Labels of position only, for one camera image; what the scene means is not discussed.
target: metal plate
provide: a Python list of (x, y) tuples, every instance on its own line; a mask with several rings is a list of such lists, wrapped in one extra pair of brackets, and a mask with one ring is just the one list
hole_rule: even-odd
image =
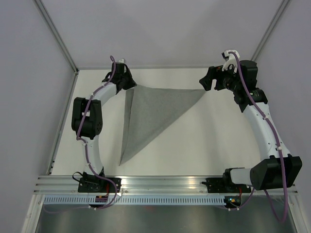
[[(215, 196), (209, 194), (201, 182), (206, 178), (219, 176), (119, 176), (122, 179), (122, 195), (175, 195), (175, 196)], [(219, 192), (222, 195), (232, 194)], [(296, 187), (288, 188), (289, 195), (297, 195)], [(34, 194), (79, 195), (78, 183), (71, 176), (40, 176), (34, 188)], [(283, 195), (283, 189), (269, 191), (270, 195)], [(263, 191), (255, 191), (254, 196), (265, 196)]]
[[(95, 195), (46, 195), (44, 204), (98, 204)], [(115, 205), (225, 205), (224, 196), (121, 196)]]
[[(276, 213), (283, 203), (273, 200)], [(279, 224), (266, 197), (253, 197), (240, 211), (211, 205), (114, 205), (104, 210), (47, 205), (38, 233), (295, 233), (291, 214)]]

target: triangular gray cloth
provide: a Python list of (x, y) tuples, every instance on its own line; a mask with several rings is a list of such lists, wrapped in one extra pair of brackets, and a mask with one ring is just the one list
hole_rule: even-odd
[(133, 158), (190, 109), (205, 90), (136, 86), (126, 91), (120, 164)]

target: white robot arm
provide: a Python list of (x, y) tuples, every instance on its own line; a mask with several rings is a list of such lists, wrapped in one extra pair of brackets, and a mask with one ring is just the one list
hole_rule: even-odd
[(128, 90), (136, 85), (122, 59), (112, 65), (112, 72), (106, 75), (102, 86), (96, 89), (89, 99), (75, 98), (71, 128), (76, 132), (77, 140), (83, 143), (85, 150), (85, 168), (79, 180), (78, 192), (105, 192), (106, 185), (113, 182), (115, 186), (112, 188), (119, 190), (120, 185), (116, 184), (120, 183), (121, 179), (105, 178), (100, 160), (98, 138), (103, 127), (102, 106), (121, 90)]
[[(266, 95), (263, 90), (256, 87), (257, 64), (253, 61), (239, 61), (240, 55), (236, 50), (226, 50), (222, 55), (226, 60), (225, 64), (210, 67), (207, 75), (200, 80), (200, 84), (206, 91), (209, 91), (212, 80), (216, 79), (215, 90), (228, 89), (233, 92), (234, 101), (239, 105), (253, 129), (259, 146), (261, 162), (253, 168), (226, 169), (223, 180), (220, 182), (221, 185), (228, 192), (236, 190), (239, 185), (266, 190), (282, 188), (283, 177), (285, 177), (286, 186), (291, 187), (302, 167), (302, 162), (300, 157), (291, 156), (277, 133), (271, 119)], [(282, 172), (282, 167), (285, 167), (286, 175)], [(204, 184), (212, 186), (210, 182), (207, 179)]]

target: black plastic housing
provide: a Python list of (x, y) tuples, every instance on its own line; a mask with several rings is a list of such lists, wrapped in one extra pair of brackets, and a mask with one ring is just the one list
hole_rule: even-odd
[[(109, 76), (112, 72), (107, 73), (103, 82), (107, 82), (109, 80)], [(116, 71), (113, 75), (111, 83), (114, 83), (117, 87), (117, 93), (119, 91), (128, 90), (132, 87), (137, 86), (136, 82), (133, 80), (130, 69), (125, 63), (116, 62)]]
[[(264, 91), (256, 88), (258, 68), (256, 62), (253, 61), (240, 61), (243, 79), (246, 87), (252, 95), (255, 102), (267, 103), (268, 100)], [(199, 83), (206, 91), (209, 91), (212, 86), (212, 81), (215, 79), (215, 90), (228, 89), (234, 94), (234, 101), (239, 105), (241, 112), (245, 110), (247, 105), (252, 105), (249, 97), (247, 96), (243, 84), (241, 82), (240, 74), (234, 73), (234, 70), (228, 69), (222, 71), (223, 66), (209, 67), (205, 77), (200, 79)]]
[(83, 172), (79, 181), (78, 193), (105, 193), (107, 189), (109, 190), (109, 193), (119, 193), (122, 179), (115, 177), (109, 177), (109, 179), (116, 184), (117, 190), (115, 190), (115, 187), (111, 182)]
[[(284, 158), (286, 185), (291, 187), (302, 167), (300, 157), (289, 155)], [(282, 188), (282, 171), (280, 158), (264, 159), (250, 171), (250, 179), (256, 190)]]
[[(77, 97), (73, 101), (73, 111), (71, 128), (78, 133), (78, 129), (83, 117), (83, 113), (86, 109), (88, 100), (85, 98)], [(103, 117), (102, 117), (102, 105), (100, 100), (92, 100), (89, 106), (89, 116), (84, 120), (80, 137), (89, 137), (94, 139), (96, 135), (99, 135), (103, 128)]]

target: cable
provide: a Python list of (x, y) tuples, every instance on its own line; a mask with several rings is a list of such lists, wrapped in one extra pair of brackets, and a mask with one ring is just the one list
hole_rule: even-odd
[[(253, 100), (251, 94), (249, 93), (248, 89), (247, 89), (247, 86), (246, 86), (246, 83), (244, 81), (244, 78), (243, 78), (243, 74), (242, 74), (242, 69), (241, 69), (241, 65), (240, 65), (240, 61), (239, 61), (239, 58), (238, 56), (236, 55), (236, 53), (234, 52), (229, 52), (229, 54), (232, 54), (234, 57), (235, 57), (235, 60), (237, 61), (237, 64), (238, 64), (238, 71), (239, 71), (239, 75), (240, 75), (240, 79), (241, 79), (241, 82), (242, 82), (242, 85), (244, 87), (244, 90), (247, 94), (247, 96), (249, 97), (249, 99), (251, 100), (252, 104), (254, 105), (254, 107), (257, 109), (257, 111), (262, 115), (262, 117), (267, 121), (268, 125), (270, 126), (271, 130), (272, 130), (272, 133), (276, 139), (276, 145), (278, 148), (281, 147), (281, 143), (280, 143), (280, 140), (278, 138), (278, 135), (277, 135), (277, 132), (276, 132), (276, 129), (274, 128), (272, 122), (269, 120), (269, 118), (267, 118), (266, 114), (259, 108), (259, 106), (255, 103), (255, 101)], [(281, 223), (284, 223), (285, 222), (285, 219), (286, 219), (286, 216), (287, 216), (287, 212), (288, 212), (288, 193), (287, 193), (287, 185), (286, 185), (286, 175), (285, 175), (285, 165), (284, 165), (284, 159), (283, 159), (283, 153), (282, 153), (282, 150), (278, 150), (278, 153), (279, 153), (279, 156), (280, 156), (280, 161), (281, 161), (281, 171), (282, 171), (282, 184), (283, 184), (283, 191), (284, 191), (284, 210), (283, 210), (283, 217), (280, 219), (277, 214), (276, 214), (276, 210), (274, 209), (274, 206), (273, 206), (273, 203), (272, 203), (272, 200), (271, 200), (271, 197), (269, 196), (267, 190), (264, 190), (265, 194), (267, 195), (267, 198), (269, 200), (269, 203), (271, 205), (271, 209), (272, 209), (272, 212), (274, 214), (274, 216), (276, 217), (276, 219), (281, 222)]]
[(82, 177), (83, 177), (83, 175), (82, 175), (82, 173), (81, 173), (81, 172), (76, 171), (75, 173), (73, 173), (72, 178), (73, 178), (75, 181), (80, 182), (78, 179), (76, 179), (76, 178), (74, 177), (74, 174), (76, 174), (76, 173), (78, 173), (80, 176), (82, 176)]
[(232, 204), (233, 206), (235, 206), (235, 207), (240, 207), (241, 205), (242, 205), (242, 189), (239, 187), (239, 191), (240, 191), (240, 194), (238, 195), (238, 199), (240, 199), (240, 205), (238, 206), (238, 205), (235, 205), (232, 201), (231, 201), (231, 203), (230, 204)]
[(240, 205), (239, 207), (236, 207), (236, 208), (226, 208), (226, 207), (222, 206), (222, 207), (220, 207), (220, 208), (225, 209), (225, 210), (228, 210), (228, 211), (231, 211), (231, 210), (233, 210), (233, 211), (235, 211), (235, 210), (240, 210), (241, 208), (243, 208), (243, 207), (251, 200), (251, 198), (252, 198), (252, 196), (253, 196), (253, 194), (254, 194), (254, 191), (255, 191), (255, 189), (253, 188), (253, 190), (252, 190), (251, 194), (248, 196), (246, 202), (244, 202), (244, 204), (242, 204), (242, 202), (241, 202), (241, 205)]
[(100, 86), (99, 88), (97, 88), (97, 89), (94, 91), (94, 93), (90, 96), (90, 98), (89, 98), (89, 100), (88, 100), (88, 102), (87, 102), (87, 105), (86, 105), (86, 109), (84, 110), (84, 114), (83, 114), (83, 116), (82, 116), (82, 120), (81, 120), (81, 123), (80, 123), (80, 125), (79, 125), (79, 129), (78, 129), (77, 137), (76, 137), (77, 141), (83, 141), (83, 143), (85, 144), (84, 148), (85, 148), (85, 152), (86, 152), (86, 162), (88, 163), (88, 167), (89, 167), (89, 169), (92, 171), (92, 173), (94, 174), (94, 176), (96, 176), (97, 178), (99, 178), (99, 179), (101, 179), (101, 180), (105, 180), (105, 181), (108, 181), (108, 182), (112, 183), (112, 185), (113, 185), (114, 188), (115, 188), (115, 195), (114, 195), (114, 197), (112, 198), (111, 202), (108, 203), (107, 205), (104, 205), (104, 206), (102, 206), (102, 207), (98, 207), (98, 208), (95, 208), (95, 209), (105, 209), (105, 208), (108, 208), (109, 206), (111, 206), (112, 203), (114, 202), (114, 200), (115, 200), (116, 197), (117, 197), (117, 190), (118, 190), (118, 188), (117, 188), (117, 186), (116, 186), (116, 183), (114, 183), (111, 179), (108, 179), (108, 178), (106, 178), (106, 177), (102, 177), (102, 176), (98, 175), (98, 174), (94, 171), (92, 165), (91, 165), (90, 162), (89, 162), (89, 157), (88, 157), (88, 152), (87, 152), (87, 142), (86, 142), (83, 138), (80, 138), (80, 133), (81, 133), (81, 129), (82, 129), (84, 120), (85, 120), (85, 118), (86, 118), (86, 113), (88, 112), (88, 109), (89, 109), (89, 106), (90, 106), (90, 104), (91, 104), (91, 101), (92, 101), (93, 97), (94, 97), (95, 94), (96, 94), (97, 92), (99, 92), (101, 89), (105, 88), (105, 87), (110, 83), (110, 81), (112, 80), (113, 76), (115, 75), (115, 72), (116, 72), (116, 61), (115, 61), (115, 59), (114, 59), (113, 56), (110, 56), (110, 59), (111, 59), (111, 61), (113, 62), (113, 71), (112, 71), (112, 74), (110, 75), (109, 80), (108, 80), (104, 85), (102, 85), (102, 86)]

